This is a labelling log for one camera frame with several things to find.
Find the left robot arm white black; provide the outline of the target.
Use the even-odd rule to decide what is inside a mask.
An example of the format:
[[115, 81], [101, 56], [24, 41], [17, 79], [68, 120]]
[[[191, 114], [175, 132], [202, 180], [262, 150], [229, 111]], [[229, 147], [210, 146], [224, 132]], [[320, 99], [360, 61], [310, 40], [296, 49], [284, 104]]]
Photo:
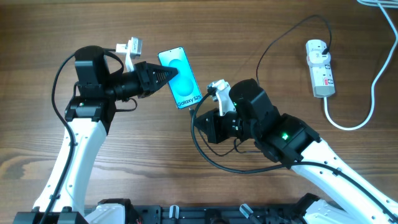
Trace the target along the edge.
[[78, 81], [59, 119], [63, 143], [46, 187], [29, 212], [17, 212], [14, 223], [143, 223], [129, 199], [99, 202], [85, 214], [85, 195], [98, 151], [109, 133], [117, 101], [145, 98], [168, 83], [176, 68], [140, 62], [129, 72], [110, 73], [106, 57], [113, 49], [91, 45], [73, 53]]

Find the blue Galaxy smartphone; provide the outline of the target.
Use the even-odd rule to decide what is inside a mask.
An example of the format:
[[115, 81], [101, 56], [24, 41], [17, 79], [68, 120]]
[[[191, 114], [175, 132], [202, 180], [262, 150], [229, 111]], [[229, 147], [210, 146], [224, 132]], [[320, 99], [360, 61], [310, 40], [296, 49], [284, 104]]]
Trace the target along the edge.
[[176, 68], [178, 74], [169, 81], [169, 88], [179, 110], [188, 108], [202, 99], [202, 93], [183, 47], [158, 53], [161, 65]]

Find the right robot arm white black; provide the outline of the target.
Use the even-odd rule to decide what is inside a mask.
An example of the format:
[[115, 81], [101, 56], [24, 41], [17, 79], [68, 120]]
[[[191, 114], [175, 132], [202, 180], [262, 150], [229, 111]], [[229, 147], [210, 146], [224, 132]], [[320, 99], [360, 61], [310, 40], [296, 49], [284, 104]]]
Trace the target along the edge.
[[320, 135], [301, 119], [280, 114], [254, 79], [229, 86], [224, 80], [207, 87], [219, 107], [200, 116], [191, 110], [191, 133], [208, 142], [253, 139], [274, 166], [247, 170], [255, 174], [287, 168], [306, 178], [338, 204], [306, 194], [287, 220], [302, 223], [397, 223], [397, 202], [348, 166]]

